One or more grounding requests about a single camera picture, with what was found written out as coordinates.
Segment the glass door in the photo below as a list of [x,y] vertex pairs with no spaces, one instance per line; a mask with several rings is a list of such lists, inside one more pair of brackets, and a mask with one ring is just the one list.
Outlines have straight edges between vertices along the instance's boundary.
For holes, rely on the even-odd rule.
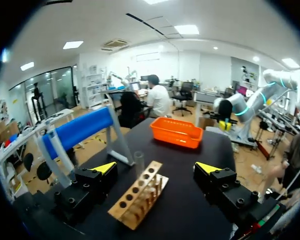
[[56,86],[56,108],[58,111],[63,109],[71,109],[77,104],[75,102],[73,78],[71,67],[66,67],[54,71],[52,80]]
[[51,72],[47,72],[25,81],[26,102],[34,125],[57,112],[52,79]]

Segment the orange basket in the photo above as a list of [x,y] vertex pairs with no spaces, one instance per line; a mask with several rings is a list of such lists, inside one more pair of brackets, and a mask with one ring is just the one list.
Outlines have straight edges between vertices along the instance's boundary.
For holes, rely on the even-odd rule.
[[159,117],[151,125],[155,139],[196,149],[202,140],[203,129],[190,122]]

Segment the wooden test tube rack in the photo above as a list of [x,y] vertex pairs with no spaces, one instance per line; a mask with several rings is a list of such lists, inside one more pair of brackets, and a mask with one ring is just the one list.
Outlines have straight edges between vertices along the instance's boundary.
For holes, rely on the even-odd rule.
[[157,174],[161,166],[162,163],[152,161],[108,213],[135,230],[168,183],[168,177]]

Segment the man in white shirt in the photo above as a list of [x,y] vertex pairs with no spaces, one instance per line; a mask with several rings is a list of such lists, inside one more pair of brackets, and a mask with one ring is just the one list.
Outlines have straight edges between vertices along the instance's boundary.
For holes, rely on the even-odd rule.
[[164,86],[159,85],[157,75],[148,76],[148,84],[151,89],[147,97],[147,106],[152,108],[150,117],[164,117],[170,111],[170,97],[168,91]]

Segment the dark hair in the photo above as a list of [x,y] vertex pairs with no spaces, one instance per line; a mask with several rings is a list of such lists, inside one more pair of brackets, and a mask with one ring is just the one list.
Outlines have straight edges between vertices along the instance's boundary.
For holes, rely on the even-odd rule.
[[148,76],[148,82],[153,85],[159,85],[159,78],[157,75],[149,75]]

